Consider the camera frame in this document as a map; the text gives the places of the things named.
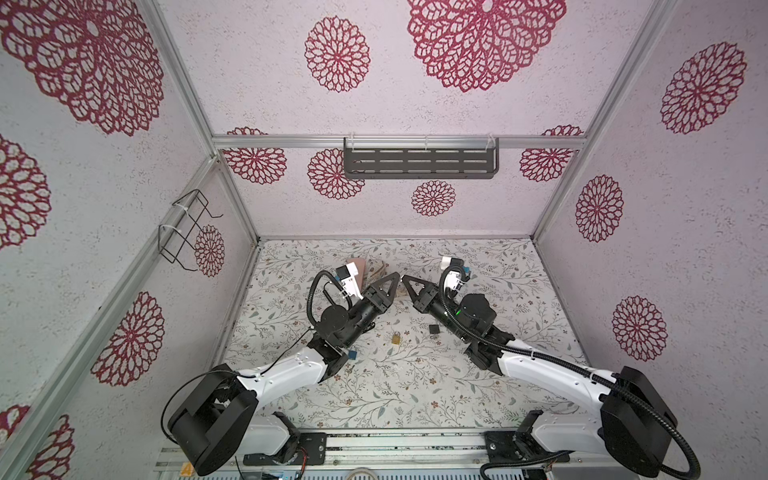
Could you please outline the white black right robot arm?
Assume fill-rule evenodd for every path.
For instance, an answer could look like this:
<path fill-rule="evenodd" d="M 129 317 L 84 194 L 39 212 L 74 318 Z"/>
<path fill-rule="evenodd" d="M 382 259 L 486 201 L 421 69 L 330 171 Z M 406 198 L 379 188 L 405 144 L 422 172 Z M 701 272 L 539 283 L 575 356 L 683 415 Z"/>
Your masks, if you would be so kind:
<path fill-rule="evenodd" d="M 580 366 L 500 330 L 484 295 L 457 298 L 468 278 L 466 272 L 450 271 L 438 284 L 409 275 L 402 282 L 418 312 L 431 315 L 466 343 L 464 353 L 476 367 L 535 384 L 584 411 L 571 417 L 531 410 L 516 430 L 487 433 L 489 461 L 483 473 L 592 453 L 607 455 L 642 477 L 700 476 L 700 463 L 678 431 L 674 414 L 642 372 Z"/>

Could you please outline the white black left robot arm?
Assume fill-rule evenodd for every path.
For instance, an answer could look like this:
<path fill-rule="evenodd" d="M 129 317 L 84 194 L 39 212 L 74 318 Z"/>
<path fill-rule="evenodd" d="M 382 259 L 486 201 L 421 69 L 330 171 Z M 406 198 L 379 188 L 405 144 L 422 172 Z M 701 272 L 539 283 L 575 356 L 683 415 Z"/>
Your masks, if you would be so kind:
<path fill-rule="evenodd" d="M 190 379 L 193 390 L 173 414 L 162 413 L 164 434 L 184 453 L 199 476 L 214 473 L 232 458 L 265 455 L 287 463 L 300 452 L 301 434 L 281 412 L 261 410 L 296 390 L 334 377 L 349 359 L 349 350 L 370 331 L 394 302 L 399 273 L 384 276 L 360 294 L 346 293 L 343 305 L 331 303 L 316 317 L 313 301 L 327 281 L 338 290 L 355 285 L 347 269 L 319 271 L 310 285 L 306 314 L 312 337 L 294 344 L 272 363 L 235 370 L 222 363 Z"/>

